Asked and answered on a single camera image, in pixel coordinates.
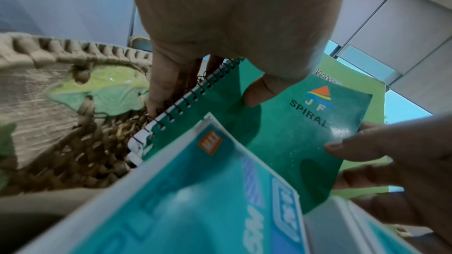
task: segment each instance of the hand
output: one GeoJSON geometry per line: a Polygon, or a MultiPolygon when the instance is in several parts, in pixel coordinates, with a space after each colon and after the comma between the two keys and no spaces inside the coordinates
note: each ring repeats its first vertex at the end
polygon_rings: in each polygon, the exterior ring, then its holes
{"type": "Polygon", "coordinates": [[[451,115],[380,127],[364,123],[355,136],[325,149],[354,162],[392,158],[387,164],[343,170],[333,188],[403,187],[404,192],[352,200],[383,223],[429,227],[433,233],[409,239],[420,251],[452,251],[451,115]]]}
{"type": "Polygon", "coordinates": [[[257,105],[304,79],[318,64],[342,0],[135,0],[153,46],[148,111],[196,84],[224,58],[246,57],[265,74],[244,94],[257,105]]]}

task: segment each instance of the orange logo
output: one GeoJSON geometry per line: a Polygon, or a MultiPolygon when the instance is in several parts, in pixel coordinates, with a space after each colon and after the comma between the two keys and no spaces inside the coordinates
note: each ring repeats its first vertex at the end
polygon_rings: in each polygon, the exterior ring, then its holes
{"type": "Polygon", "coordinates": [[[223,138],[220,137],[215,131],[209,131],[199,142],[198,146],[203,149],[207,154],[213,156],[220,146],[223,138]]]}

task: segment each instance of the green notebook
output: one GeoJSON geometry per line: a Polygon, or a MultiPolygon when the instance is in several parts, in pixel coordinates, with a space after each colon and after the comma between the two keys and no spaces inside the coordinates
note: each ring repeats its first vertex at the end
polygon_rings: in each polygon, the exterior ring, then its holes
{"type": "Polygon", "coordinates": [[[372,95],[313,74],[279,96],[249,108],[246,87],[262,72],[234,60],[166,110],[147,137],[143,159],[152,156],[211,113],[232,136],[291,184],[303,213],[329,195],[342,160],[323,149],[357,130],[372,95]]]}

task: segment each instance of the wicker basket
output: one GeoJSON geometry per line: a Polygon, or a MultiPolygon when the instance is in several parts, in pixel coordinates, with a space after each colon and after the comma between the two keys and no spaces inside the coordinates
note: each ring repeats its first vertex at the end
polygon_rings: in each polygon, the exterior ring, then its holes
{"type": "Polygon", "coordinates": [[[96,114],[85,98],[77,112],[43,91],[75,70],[83,84],[98,63],[130,65],[148,76],[152,54],[92,42],[0,33],[0,120],[15,122],[15,155],[0,160],[9,181],[0,195],[77,187],[105,188],[133,167],[127,142],[150,119],[141,111],[96,114]]]}

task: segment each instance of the teal box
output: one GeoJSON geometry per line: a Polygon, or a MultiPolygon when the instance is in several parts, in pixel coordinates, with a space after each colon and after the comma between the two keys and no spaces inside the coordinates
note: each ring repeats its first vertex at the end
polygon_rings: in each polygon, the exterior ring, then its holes
{"type": "Polygon", "coordinates": [[[296,191],[205,119],[22,253],[307,254],[296,191]]]}

